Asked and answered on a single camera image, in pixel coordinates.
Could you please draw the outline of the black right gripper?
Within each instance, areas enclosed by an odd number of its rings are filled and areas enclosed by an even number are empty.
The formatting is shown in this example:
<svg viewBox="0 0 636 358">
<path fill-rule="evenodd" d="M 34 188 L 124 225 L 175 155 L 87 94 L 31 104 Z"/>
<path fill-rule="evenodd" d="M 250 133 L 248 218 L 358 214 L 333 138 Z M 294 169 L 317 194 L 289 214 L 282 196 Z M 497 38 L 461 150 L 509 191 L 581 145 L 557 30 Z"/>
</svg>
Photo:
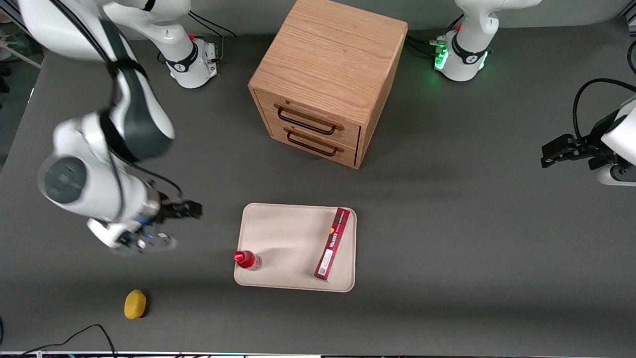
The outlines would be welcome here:
<svg viewBox="0 0 636 358">
<path fill-rule="evenodd" d="M 159 225 L 166 220 L 176 218 L 195 218 L 198 220 L 200 217 L 202 217 L 202 205 L 199 202 L 181 201 L 179 197 L 168 197 L 165 193 L 160 193 L 159 210 L 147 221 L 147 225 Z"/>
</svg>

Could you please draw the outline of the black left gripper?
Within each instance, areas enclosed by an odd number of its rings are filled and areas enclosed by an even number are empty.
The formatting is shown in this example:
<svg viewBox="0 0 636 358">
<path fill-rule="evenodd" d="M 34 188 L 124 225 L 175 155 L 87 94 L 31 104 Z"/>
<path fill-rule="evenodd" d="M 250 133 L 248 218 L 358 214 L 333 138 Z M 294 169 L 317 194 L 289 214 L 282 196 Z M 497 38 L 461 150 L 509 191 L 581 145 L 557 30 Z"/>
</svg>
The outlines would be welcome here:
<svg viewBox="0 0 636 358">
<path fill-rule="evenodd" d="M 602 136 L 609 132 L 617 115 L 617 110 L 609 113 L 593 125 L 589 134 L 582 136 L 578 115 L 576 111 L 573 111 L 574 136 L 563 134 L 543 145 L 541 167 L 547 169 L 559 162 L 581 159 L 589 160 L 590 170 L 597 170 L 605 165 L 618 165 L 620 163 L 619 156 L 601 140 Z"/>
</svg>

